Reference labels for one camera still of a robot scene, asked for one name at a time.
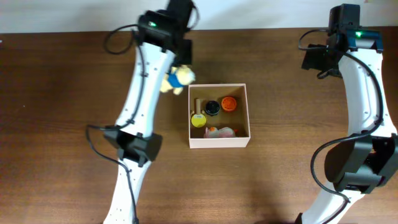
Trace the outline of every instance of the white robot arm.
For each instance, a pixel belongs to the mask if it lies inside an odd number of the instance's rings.
[[[348,104],[348,136],[361,137],[338,141],[325,160],[326,188],[345,195],[349,203],[322,189],[313,205],[297,217],[296,224],[338,223],[357,200],[386,184],[398,169],[397,130],[389,116],[381,78],[381,36],[361,30],[359,6],[349,4],[331,10],[328,32],[328,46],[310,45],[309,50],[319,50],[307,52],[303,68],[316,68],[335,76],[341,72]]]
[[[106,38],[107,42],[111,35],[123,28],[139,29],[138,34],[132,30],[137,42],[136,64],[127,100],[116,124],[105,128],[88,125],[88,128],[104,131],[105,138],[118,150],[118,160],[99,153],[86,129],[95,153],[119,164],[112,204],[104,224],[139,222],[135,208],[142,181],[162,143],[162,136],[153,133],[160,87],[172,66],[189,65],[192,60],[192,41],[183,38],[191,29],[187,24],[192,9],[196,7],[191,0],[170,0],[166,10],[147,11],[139,18],[138,25],[120,27]],[[106,42],[105,50],[111,54],[124,53],[128,49],[111,52],[106,48]]]

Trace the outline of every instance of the pink box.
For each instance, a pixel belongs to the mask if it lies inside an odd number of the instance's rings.
[[[195,128],[191,123],[191,112],[195,111],[195,99],[201,99],[201,110],[210,100],[221,104],[222,98],[232,96],[236,99],[237,107],[233,112],[220,109],[216,116],[206,116],[206,125]],[[189,85],[188,87],[188,122],[189,146],[191,149],[217,148],[217,147],[246,147],[250,140],[250,124],[246,84],[202,84]],[[238,130],[235,138],[205,139],[205,129],[216,127],[218,129],[229,127]]]

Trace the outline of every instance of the brown wood surface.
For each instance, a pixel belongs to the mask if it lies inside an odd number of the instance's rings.
[[[320,189],[310,158],[346,135],[343,81],[301,70],[308,29],[195,31],[195,83],[246,83],[251,140],[245,149],[188,148],[187,89],[162,94],[155,115],[164,143],[139,197],[141,223],[292,222]],[[398,125],[398,28],[384,37],[383,80]],[[94,154],[86,124],[113,124],[134,51],[106,54],[104,32],[0,35],[0,223],[101,223],[117,167]],[[120,43],[128,39],[121,34]],[[309,42],[324,43],[314,34]],[[116,151],[93,134],[98,149]],[[324,181],[323,153],[317,173]],[[398,175],[356,203],[342,223],[397,223]]]

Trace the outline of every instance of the plush duck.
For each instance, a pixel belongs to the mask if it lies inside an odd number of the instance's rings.
[[[236,137],[235,131],[228,127],[221,128],[220,130],[215,127],[206,128],[204,135],[204,138],[234,138],[234,137]]]
[[[160,91],[166,93],[173,90],[175,95],[179,95],[185,85],[191,84],[195,81],[195,74],[186,66],[172,67],[170,74],[166,74],[162,81]]]

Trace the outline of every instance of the yellow stuffed toy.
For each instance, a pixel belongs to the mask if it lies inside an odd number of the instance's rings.
[[[185,85],[191,84],[195,81],[195,74],[186,65],[181,67],[172,67],[170,74],[165,74],[162,80],[160,91],[166,93],[173,90],[175,95],[179,95]]]

